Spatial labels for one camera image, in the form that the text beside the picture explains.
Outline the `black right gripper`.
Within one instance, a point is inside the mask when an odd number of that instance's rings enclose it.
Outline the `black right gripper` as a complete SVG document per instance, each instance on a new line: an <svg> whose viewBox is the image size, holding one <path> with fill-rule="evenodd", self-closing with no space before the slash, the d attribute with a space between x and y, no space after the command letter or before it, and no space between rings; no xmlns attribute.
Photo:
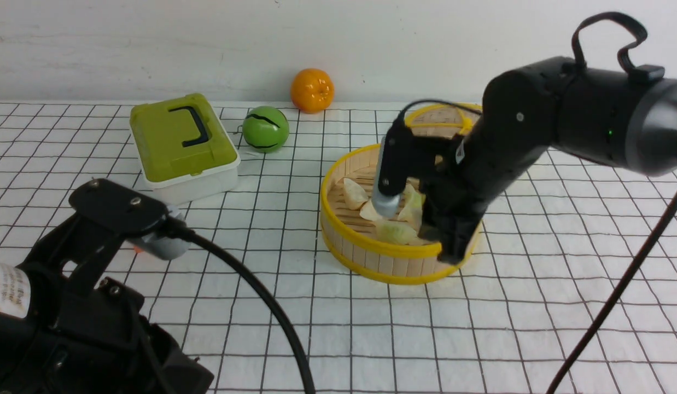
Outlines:
<svg viewBox="0 0 677 394"><path fill-rule="evenodd" d="M466 136L417 136L398 118L386 136L398 149L404 189L416 179L426 197L419 237L441 245L439 262L461 263L488 205L513 181L513 131L481 119Z"/></svg>

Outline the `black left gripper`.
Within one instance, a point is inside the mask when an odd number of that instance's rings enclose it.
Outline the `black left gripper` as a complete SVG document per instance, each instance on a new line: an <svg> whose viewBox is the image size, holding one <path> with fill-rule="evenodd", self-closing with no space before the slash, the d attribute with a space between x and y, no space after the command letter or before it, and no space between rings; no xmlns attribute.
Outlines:
<svg viewBox="0 0 677 394"><path fill-rule="evenodd" d="M160 200L106 178L81 185L68 202L73 214L41 237L19 264L56 307L86 299L121 245L153 234L168 214Z"/></svg>

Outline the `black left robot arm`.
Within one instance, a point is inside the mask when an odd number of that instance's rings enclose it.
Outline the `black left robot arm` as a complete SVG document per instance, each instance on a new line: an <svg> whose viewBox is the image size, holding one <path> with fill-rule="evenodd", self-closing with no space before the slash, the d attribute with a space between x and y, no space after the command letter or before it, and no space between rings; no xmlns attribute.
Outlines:
<svg viewBox="0 0 677 394"><path fill-rule="evenodd" d="M142 294L103 276L126 242L184 254L165 235L181 212L104 178L69 204L21 264L0 263L0 393L206 393L213 373L141 314Z"/></svg>

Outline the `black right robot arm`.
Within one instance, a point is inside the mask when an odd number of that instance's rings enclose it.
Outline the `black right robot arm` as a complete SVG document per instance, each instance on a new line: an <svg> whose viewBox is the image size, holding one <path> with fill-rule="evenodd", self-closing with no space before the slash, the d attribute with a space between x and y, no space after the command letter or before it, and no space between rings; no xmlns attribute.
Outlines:
<svg viewBox="0 0 677 394"><path fill-rule="evenodd" d="M489 205L550 147L594 164L662 176L677 168L677 79L573 68L553 57L493 78L464 137L418 137L394 120L383 138L372 204L396 213L408 178L425 195L419 235L439 261L463 260Z"/></svg>

